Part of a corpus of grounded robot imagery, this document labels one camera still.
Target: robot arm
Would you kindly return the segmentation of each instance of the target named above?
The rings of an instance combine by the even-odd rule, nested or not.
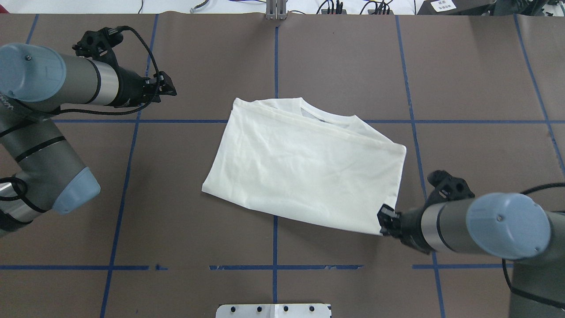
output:
[[[512,260],[510,317],[563,317],[565,216],[544,211],[523,194],[475,198],[465,180],[445,171],[435,171],[428,181],[435,189],[422,208],[407,213],[381,209],[381,232],[424,253],[481,253]]]
[[[122,42],[124,30],[136,34],[149,51],[129,27],[86,32],[73,46],[75,57],[41,46],[0,47],[0,141],[21,167],[13,177],[0,179],[0,237],[48,210],[69,213],[100,192],[93,174],[50,119],[69,112],[61,111],[61,104],[122,108],[144,103],[119,113],[71,110],[118,115],[160,102],[159,95],[176,95],[171,79],[157,68],[150,79],[118,65],[112,48]]]

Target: white t-shirt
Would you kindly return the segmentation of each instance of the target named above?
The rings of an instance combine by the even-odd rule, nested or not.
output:
[[[202,191],[242,207],[379,235],[396,205],[406,147],[357,116],[302,98],[237,98]]]

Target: blue tape line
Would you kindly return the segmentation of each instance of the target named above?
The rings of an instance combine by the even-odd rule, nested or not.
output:
[[[357,270],[363,265],[279,265],[279,270],[321,270],[321,269],[337,269],[337,270]]]
[[[147,123],[147,124],[210,124],[228,122],[227,119],[53,119],[55,123]],[[410,119],[368,119],[369,124],[410,124]],[[417,124],[545,124],[547,121],[498,121],[466,119],[415,119]],[[565,121],[549,121],[552,124],[565,124]]]
[[[357,270],[363,265],[210,265],[210,270]]]
[[[513,268],[513,264],[507,264],[506,267]],[[412,269],[481,269],[481,268],[502,268],[502,264],[416,264],[412,265]]]
[[[424,191],[424,199],[428,197],[425,190],[424,171],[422,168],[422,160],[420,155],[420,144],[418,143],[418,133],[416,132],[416,121],[414,118],[414,109],[412,108],[412,95],[410,94],[410,85],[408,84],[408,71],[406,70],[406,60],[404,58],[404,47],[402,45],[402,35],[400,32],[400,20],[398,15],[394,16],[396,20],[396,32],[398,35],[398,46],[400,48],[400,59],[402,61],[402,72],[404,74],[404,84],[406,87],[406,97],[408,100],[408,109],[410,111],[410,122],[412,124],[412,135],[414,137],[414,147],[416,148],[416,159],[418,161],[418,170],[420,173],[420,185]]]
[[[437,268],[437,258],[435,252],[432,252],[432,260],[433,260],[433,265],[435,265],[433,269],[433,274],[436,278],[437,299],[439,300],[440,303],[440,314],[441,314],[441,318],[445,318],[444,295],[441,292],[440,270]]]
[[[406,97],[408,100],[408,109],[410,111],[410,121],[412,124],[412,135],[414,137],[414,147],[416,149],[416,159],[418,161],[418,171],[420,173],[420,185],[422,187],[422,192],[424,194],[424,200],[428,197],[425,190],[424,181],[424,169],[422,167],[421,155],[420,155],[420,145],[418,143],[418,133],[416,132],[416,120],[414,117],[414,108],[412,107],[412,95],[410,94],[410,85],[408,83],[408,71],[406,70],[406,59],[404,56],[404,47],[402,45],[402,35],[400,29],[400,20],[398,15],[394,16],[396,20],[396,31],[398,35],[398,46],[400,48],[400,59],[402,61],[402,72],[404,73],[404,83],[406,86]],[[434,265],[437,265],[436,253],[432,252],[432,260]],[[440,281],[440,271],[434,268],[434,276],[436,278],[436,289],[437,289],[437,299],[440,306],[441,318],[445,318],[445,306],[444,306],[444,296],[441,292],[441,281]]]
[[[279,97],[279,27],[275,27],[275,98]]]
[[[29,44],[32,40],[32,35],[33,35],[33,31],[35,31],[37,20],[39,20],[39,14],[36,14],[35,18],[33,18],[32,28],[29,30],[28,39],[25,41],[26,44]]]
[[[177,124],[177,123],[227,123],[227,119],[54,119],[55,123],[147,123],[147,124]]]
[[[277,287],[277,276],[278,276],[278,263],[279,263],[279,217],[273,216],[273,304],[276,304],[278,300],[278,287]]]
[[[279,27],[275,27],[275,98],[279,97]],[[273,216],[273,304],[279,301],[277,265],[279,262],[279,217]]]
[[[0,270],[109,270],[108,265],[0,265]],[[149,270],[149,266],[114,266],[113,270]]]
[[[153,21],[153,33],[151,34],[151,43],[149,48],[153,52],[153,44],[155,43],[155,33],[157,32],[157,22],[159,21],[159,14],[155,15],[155,20]],[[147,67],[145,68],[145,76],[149,76],[149,67],[151,65],[151,56],[147,55]]]
[[[150,47],[149,47],[151,51],[153,51],[153,44],[155,42],[155,33],[156,33],[156,30],[157,30],[158,20],[159,20],[159,14],[156,14],[155,20],[153,22],[153,33],[151,35],[151,44],[150,44]],[[149,72],[149,61],[150,61],[150,58],[148,57],[147,58],[147,66],[146,66],[145,76],[147,76],[147,74],[148,74],[147,72]],[[129,176],[131,174],[131,168],[132,168],[133,151],[136,147],[137,132],[139,130],[139,125],[140,125],[140,123],[139,123],[140,117],[141,117],[141,112],[139,111],[137,113],[136,125],[133,129],[132,145],[129,149],[128,166],[125,170],[124,187],[123,187],[123,190],[121,192],[120,210],[118,212],[118,220],[116,222],[116,230],[114,232],[114,242],[112,244],[112,253],[110,255],[110,266],[111,267],[114,265],[114,261],[116,259],[116,250],[118,249],[118,239],[120,238],[121,219],[122,219],[123,214],[124,214],[125,195],[126,195],[127,190],[128,190]],[[108,303],[108,295],[110,293],[111,283],[112,283],[112,268],[110,268],[108,270],[108,276],[106,277],[106,287],[104,288],[104,296],[102,298],[102,307],[100,309],[100,318],[104,318],[104,316],[106,314],[106,305]]]
[[[541,98],[540,89],[537,86],[536,77],[533,74],[532,66],[530,65],[528,53],[526,52],[526,48],[524,46],[524,41],[522,39],[522,32],[520,31],[520,24],[518,23],[518,16],[514,14],[514,24],[516,25],[516,31],[518,33],[518,40],[520,41],[520,47],[522,49],[522,54],[524,55],[524,60],[526,62],[526,66],[528,67],[528,72],[530,77],[532,78],[533,87],[536,91],[537,100],[540,103],[541,111],[544,114],[545,123],[547,124],[547,129],[549,130],[549,135],[551,136],[551,142],[553,143],[553,148],[555,149],[555,153],[557,154],[557,160],[559,161],[559,166],[561,167],[561,173],[565,177],[565,164],[563,163],[563,157],[561,156],[561,151],[559,151],[559,146],[557,145],[557,141],[555,141],[555,135],[553,133],[553,128],[551,127],[551,123],[549,121],[549,116],[547,115],[547,110],[545,109],[544,101]]]

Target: mounting plate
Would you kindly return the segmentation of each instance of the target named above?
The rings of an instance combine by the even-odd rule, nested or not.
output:
[[[221,305],[216,318],[331,318],[330,304]]]

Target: blue tape grid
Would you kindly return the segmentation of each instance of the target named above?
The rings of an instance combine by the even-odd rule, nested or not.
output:
[[[29,44],[35,27],[37,25],[39,14],[36,14],[33,20],[33,24],[29,31],[29,35],[27,37],[26,43]],[[151,48],[153,48],[154,40],[155,40],[155,33],[157,30],[159,15],[155,16],[154,25],[153,25],[153,34],[151,38]],[[524,61],[530,77],[532,79],[532,84],[536,91],[536,96],[540,103],[540,108],[544,115],[543,121],[500,121],[500,120],[417,120],[414,116],[414,109],[412,107],[412,98],[410,94],[410,85],[408,83],[408,72],[406,67],[406,60],[404,56],[404,49],[402,45],[402,35],[401,35],[401,28],[398,16],[395,16],[396,26],[397,26],[397,35],[398,35],[398,45],[401,55],[402,61],[402,71],[405,80],[405,87],[406,87],[406,97],[407,97],[407,104],[410,111],[410,120],[366,120],[367,123],[405,123],[411,124],[412,126],[412,134],[414,137],[414,145],[416,149],[416,158],[418,161],[418,170],[420,174],[420,184],[422,187],[422,192],[424,197],[427,197],[426,190],[425,190],[425,182],[424,182],[424,174],[423,174],[423,167],[421,163],[421,156],[420,156],[420,147],[418,144],[418,133],[416,131],[416,124],[546,124],[549,130],[549,134],[551,136],[551,141],[553,147],[555,149],[557,159],[559,161],[560,168],[562,170],[563,175],[565,176],[565,165],[563,163],[563,157],[555,140],[555,135],[553,132],[552,125],[553,124],[564,124],[565,121],[551,121],[548,117],[547,110],[545,108],[543,99],[541,98],[540,90],[537,85],[536,78],[532,71],[531,64],[529,62],[529,58],[524,46],[523,38],[521,35],[520,25],[518,21],[518,17],[514,15],[514,22],[516,26],[516,31],[518,34],[518,39],[520,42],[520,47],[522,49],[522,53],[524,55]],[[278,61],[278,54],[279,54],[279,27],[275,28],[275,97],[279,97],[279,61]],[[150,58],[147,57],[147,67],[146,67],[146,76],[149,73],[150,67]],[[106,280],[106,287],[103,296],[102,308],[100,317],[104,317],[106,311],[106,304],[108,301],[110,285],[111,285],[111,277],[112,272],[114,270],[150,270],[150,266],[148,265],[114,265],[115,262],[115,255],[118,246],[118,239],[119,233],[121,228],[121,218],[123,216],[124,206],[125,206],[125,194],[127,192],[127,187],[129,183],[129,176],[131,172],[131,163],[133,157],[133,151],[136,145],[137,140],[137,132],[140,123],[227,123],[225,119],[140,119],[141,113],[137,114],[136,119],[59,119],[54,120],[57,123],[134,123],[135,128],[132,137],[132,145],[130,148],[129,158],[128,158],[128,166],[126,170],[126,176],[124,181],[124,187],[120,202],[120,210],[118,214],[118,220],[116,222],[116,230],[114,235],[114,242],[112,245],[112,253],[110,256],[110,262],[108,265],[0,265],[0,270],[106,270],[108,271],[107,280]],[[325,269],[337,269],[337,270],[356,270],[361,268],[363,265],[278,265],[278,217],[273,217],[273,264],[272,265],[212,265],[209,266],[210,270],[220,271],[220,270],[272,270],[273,271],[273,302],[277,302],[277,271],[278,270],[325,270]],[[436,254],[432,254],[432,264],[415,264],[412,266],[414,270],[434,270],[435,278],[436,278],[436,288],[438,294],[438,302],[440,306],[440,314],[442,318],[445,318],[445,309],[443,303],[443,296],[441,291],[441,280],[440,280],[440,270],[445,269],[499,269],[501,268],[501,264],[438,264]],[[167,270],[168,268],[163,267],[159,264],[155,266],[155,270]]]

